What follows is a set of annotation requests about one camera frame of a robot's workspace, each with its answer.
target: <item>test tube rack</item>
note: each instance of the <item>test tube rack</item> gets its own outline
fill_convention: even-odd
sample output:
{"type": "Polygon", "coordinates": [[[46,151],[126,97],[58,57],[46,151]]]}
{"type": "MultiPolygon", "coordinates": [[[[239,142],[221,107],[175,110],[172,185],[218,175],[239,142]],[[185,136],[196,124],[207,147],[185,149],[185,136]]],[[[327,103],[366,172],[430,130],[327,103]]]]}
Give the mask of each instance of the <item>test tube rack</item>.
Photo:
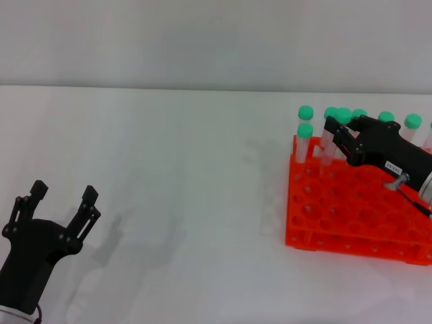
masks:
{"type": "MultiPolygon", "coordinates": [[[[380,169],[352,167],[334,159],[320,175],[313,156],[319,137],[312,137],[305,163],[290,158],[286,245],[432,265],[432,221],[399,192],[383,187],[394,179],[380,169]]],[[[415,201],[417,193],[400,188],[415,201]]]]}

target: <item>green test tube cap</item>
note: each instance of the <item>green test tube cap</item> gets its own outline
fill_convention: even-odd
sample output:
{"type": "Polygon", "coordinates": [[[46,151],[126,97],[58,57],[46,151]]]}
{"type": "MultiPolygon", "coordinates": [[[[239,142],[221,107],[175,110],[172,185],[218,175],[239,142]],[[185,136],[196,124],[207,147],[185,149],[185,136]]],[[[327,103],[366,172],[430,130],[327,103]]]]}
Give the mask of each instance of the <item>green test tube cap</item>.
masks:
{"type": "Polygon", "coordinates": [[[301,120],[311,120],[313,117],[313,108],[311,106],[301,106],[298,110],[298,117],[301,120]]]}
{"type": "Polygon", "coordinates": [[[346,125],[349,122],[351,122],[352,112],[351,112],[351,110],[349,110],[348,108],[345,108],[345,107],[339,108],[336,111],[335,119],[337,122],[346,125]]]}
{"type": "Polygon", "coordinates": [[[326,110],[325,110],[325,113],[324,113],[324,118],[325,119],[327,119],[327,117],[329,117],[329,116],[331,116],[331,117],[335,117],[335,115],[336,115],[336,111],[338,110],[338,108],[336,108],[336,107],[328,107],[326,110]]]}
{"type": "Polygon", "coordinates": [[[367,111],[365,111],[364,109],[355,109],[355,110],[352,112],[352,117],[353,117],[353,118],[355,118],[355,117],[360,117],[361,115],[365,115],[365,116],[367,116],[367,111]]]}
{"type": "Polygon", "coordinates": [[[410,130],[416,130],[420,128],[421,122],[421,117],[416,113],[410,113],[405,118],[405,126],[410,130]]]}
{"type": "Polygon", "coordinates": [[[300,124],[297,128],[297,136],[300,138],[310,138],[313,133],[313,127],[310,124],[300,124]]]}
{"type": "Polygon", "coordinates": [[[378,120],[382,122],[394,122],[394,115],[389,111],[382,111],[378,116],[378,120]]]}

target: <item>white label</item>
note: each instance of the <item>white label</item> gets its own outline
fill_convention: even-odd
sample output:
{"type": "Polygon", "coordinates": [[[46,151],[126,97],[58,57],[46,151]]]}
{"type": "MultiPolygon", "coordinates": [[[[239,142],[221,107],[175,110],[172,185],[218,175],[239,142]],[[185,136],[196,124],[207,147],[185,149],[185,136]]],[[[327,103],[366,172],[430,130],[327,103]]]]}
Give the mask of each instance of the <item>white label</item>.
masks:
{"type": "Polygon", "coordinates": [[[385,167],[388,168],[390,171],[398,174],[399,176],[402,173],[402,169],[400,167],[396,167],[392,162],[386,161],[385,167]]]}

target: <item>white wall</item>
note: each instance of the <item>white wall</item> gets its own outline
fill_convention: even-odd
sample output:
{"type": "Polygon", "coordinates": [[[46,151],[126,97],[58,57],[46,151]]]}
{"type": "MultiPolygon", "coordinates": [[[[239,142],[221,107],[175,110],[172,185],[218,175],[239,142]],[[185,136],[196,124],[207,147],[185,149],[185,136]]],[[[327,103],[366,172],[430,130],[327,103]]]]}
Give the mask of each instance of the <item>white wall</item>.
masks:
{"type": "Polygon", "coordinates": [[[432,1],[1,0],[0,84],[432,93],[432,1]]]}

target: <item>white table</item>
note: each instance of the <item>white table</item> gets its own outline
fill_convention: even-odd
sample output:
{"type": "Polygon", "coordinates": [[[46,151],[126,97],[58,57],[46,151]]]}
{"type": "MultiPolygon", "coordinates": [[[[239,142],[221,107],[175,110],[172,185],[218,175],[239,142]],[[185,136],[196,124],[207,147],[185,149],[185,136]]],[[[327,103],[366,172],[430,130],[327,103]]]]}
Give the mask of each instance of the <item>white table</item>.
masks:
{"type": "MultiPolygon", "coordinates": [[[[33,181],[64,222],[87,184],[102,212],[57,264],[45,323],[426,323],[432,267],[284,246],[299,106],[419,112],[432,97],[0,87],[1,226],[33,181]]],[[[9,251],[0,239],[0,262],[9,251]]]]}

